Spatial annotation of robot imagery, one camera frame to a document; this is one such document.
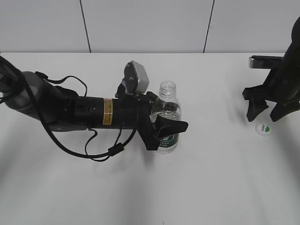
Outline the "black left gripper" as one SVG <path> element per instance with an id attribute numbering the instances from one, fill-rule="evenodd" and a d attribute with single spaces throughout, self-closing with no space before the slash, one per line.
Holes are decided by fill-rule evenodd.
<path id="1" fill-rule="evenodd" d="M 157 150 L 159 140 L 186 132 L 188 123 L 164 118 L 160 115 L 155 120 L 155 128 L 150 113 L 157 95 L 148 91 L 145 95 L 126 95 L 122 99 L 99 97 L 74 98 L 74 122 L 82 123 L 87 128 L 132 129 L 142 138 L 147 150 Z M 166 103 L 166 110 L 180 113 L 180 104 Z"/>

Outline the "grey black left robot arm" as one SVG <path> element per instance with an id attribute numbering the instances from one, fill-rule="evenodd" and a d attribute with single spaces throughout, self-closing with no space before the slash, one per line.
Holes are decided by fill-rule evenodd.
<path id="1" fill-rule="evenodd" d="M 38 71 L 22 72 L 5 58 L 0 60 L 1 103 L 39 120 L 53 140 L 54 132 L 130 129 L 140 135 L 147 150 L 157 150 L 164 137 L 188 128 L 181 120 L 162 116 L 151 120 L 156 95 L 147 90 L 148 76 L 136 61 L 125 66 L 115 98 L 80 96 L 61 83 Z"/>

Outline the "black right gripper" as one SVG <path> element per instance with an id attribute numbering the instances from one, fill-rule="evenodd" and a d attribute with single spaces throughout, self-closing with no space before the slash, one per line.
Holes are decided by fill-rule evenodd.
<path id="1" fill-rule="evenodd" d="M 300 20 L 291 32 L 291 43 L 281 63 L 270 72 L 262 85 L 245 88 L 243 97 L 248 101 L 247 120 L 252 122 L 268 109 L 265 100 L 277 102 L 270 113 L 276 122 L 284 116 L 300 110 Z"/>

